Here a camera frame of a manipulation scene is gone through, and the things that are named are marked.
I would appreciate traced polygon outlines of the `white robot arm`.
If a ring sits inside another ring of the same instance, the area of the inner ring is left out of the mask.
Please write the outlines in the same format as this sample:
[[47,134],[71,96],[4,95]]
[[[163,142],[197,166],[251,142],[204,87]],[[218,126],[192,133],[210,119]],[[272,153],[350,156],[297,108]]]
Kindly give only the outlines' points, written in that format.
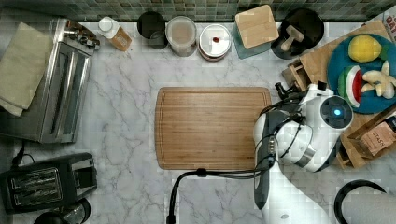
[[323,82],[260,113],[253,130],[258,170],[254,202],[265,224],[332,224],[327,212],[295,187],[280,165],[292,163],[313,173],[325,169],[352,120],[349,103]]

